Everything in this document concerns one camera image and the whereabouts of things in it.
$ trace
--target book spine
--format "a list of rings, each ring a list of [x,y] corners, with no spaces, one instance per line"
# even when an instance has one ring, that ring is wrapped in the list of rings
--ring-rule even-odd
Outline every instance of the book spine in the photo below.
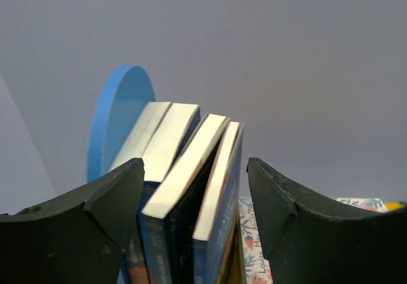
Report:
[[[159,183],[150,181],[145,181],[143,185],[143,191],[141,193],[139,203],[139,210],[137,212],[137,228],[132,234],[132,239],[130,240],[130,244],[125,253],[125,264],[123,264],[125,268],[122,268],[123,277],[125,278],[126,283],[129,283],[127,278],[131,281],[132,284],[150,283],[148,265],[146,262],[146,252],[144,251],[144,245],[142,241],[143,230],[140,224],[140,214],[141,210],[144,208],[151,195],[155,192],[158,185]]]
[[[212,232],[209,238],[209,253],[211,254],[208,270],[208,283],[216,283],[219,274],[223,272],[231,240],[236,227],[238,210],[238,187],[240,175],[240,149],[233,162],[232,169],[224,187]]]
[[[240,224],[240,214],[239,218],[237,220],[237,228],[236,228],[236,235],[237,235],[237,247],[238,247],[238,256],[240,258],[239,260],[239,283],[247,284],[247,279],[246,279],[246,267],[245,267],[245,262],[244,262],[244,250],[243,250],[243,234],[241,230],[241,224]]]
[[[246,280],[252,283],[250,279],[255,278],[261,283],[272,284],[270,265],[263,257],[252,199],[239,198],[239,209]]]
[[[206,284],[207,242],[193,241],[193,283]]]
[[[226,249],[224,253],[224,258],[223,258],[223,263],[222,263],[222,268],[221,271],[219,272],[219,276],[217,278],[217,284],[227,284],[229,281],[229,275],[230,275],[230,270],[231,270],[231,265],[232,261],[235,256],[235,251],[237,251],[237,245],[236,245],[236,226],[234,230],[231,232],[231,236],[229,238],[228,242],[228,248]]]
[[[140,221],[151,283],[172,284],[163,220],[142,215]]]
[[[137,226],[136,232],[132,235],[125,254],[125,261],[128,277],[132,284],[149,284],[147,265],[144,259],[144,249],[139,234],[139,226]]]

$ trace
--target floral book cover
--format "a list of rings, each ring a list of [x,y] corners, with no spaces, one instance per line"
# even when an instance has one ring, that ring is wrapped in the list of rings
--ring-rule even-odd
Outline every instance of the floral book cover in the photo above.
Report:
[[[341,203],[346,203],[359,208],[386,212],[383,201],[378,198],[337,198]],[[272,284],[272,272],[268,261],[261,253],[260,238],[254,216],[253,202],[250,197],[239,198],[240,212],[240,239],[239,247],[242,254],[242,279],[245,284]]]

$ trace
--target book stack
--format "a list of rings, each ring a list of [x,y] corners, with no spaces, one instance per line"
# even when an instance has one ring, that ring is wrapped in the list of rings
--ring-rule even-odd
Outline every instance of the book stack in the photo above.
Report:
[[[131,283],[221,283],[235,242],[244,124],[201,118],[195,104],[149,102],[111,170],[144,162],[136,230],[125,254]]]

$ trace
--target blue circular disc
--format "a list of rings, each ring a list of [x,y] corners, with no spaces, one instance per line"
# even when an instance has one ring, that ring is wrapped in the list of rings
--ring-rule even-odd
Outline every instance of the blue circular disc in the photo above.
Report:
[[[93,114],[87,182],[107,173],[144,106],[155,101],[147,72],[123,65],[107,79]]]

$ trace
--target book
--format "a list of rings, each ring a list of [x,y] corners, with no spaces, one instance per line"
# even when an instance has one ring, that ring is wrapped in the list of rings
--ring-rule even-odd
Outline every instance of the book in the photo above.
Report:
[[[235,283],[243,283],[242,281],[242,273],[240,272],[240,252],[239,252],[239,246],[238,246],[238,239],[239,239],[239,234],[238,231],[240,230],[240,224],[238,223],[238,218],[239,214],[237,215],[236,219],[236,230],[235,230],[235,236],[233,238],[233,243],[231,246],[231,251],[230,251],[230,270],[228,279],[225,281],[227,284],[235,284]]]
[[[148,284],[148,266],[142,244],[139,214],[149,197],[163,180],[200,121],[195,104],[150,102],[124,141],[112,168],[138,157],[144,162],[144,185],[136,226],[125,253],[122,274],[126,282]]]
[[[244,124],[230,122],[219,144],[195,230],[194,283],[216,284],[235,232]]]
[[[193,282],[192,234],[210,169],[229,118],[208,114],[140,215],[153,284]]]
[[[230,280],[231,280],[230,275],[231,275],[233,260],[235,258],[235,252],[237,249],[237,247],[236,247],[237,238],[238,238],[238,236],[237,236],[237,217],[238,217],[238,214],[236,213],[235,221],[233,223],[234,226],[229,235],[228,243],[226,244],[226,249],[225,249],[224,255],[223,255],[223,263],[222,263],[221,269],[219,270],[219,275],[217,277],[216,284],[234,283],[234,282],[230,282]]]
[[[337,198],[348,205],[366,210],[387,212],[383,201],[379,198]],[[239,239],[241,278],[244,284],[272,284],[272,272],[268,261],[263,257],[261,243],[254,216],[251,197],[240,197],[239,205]]]

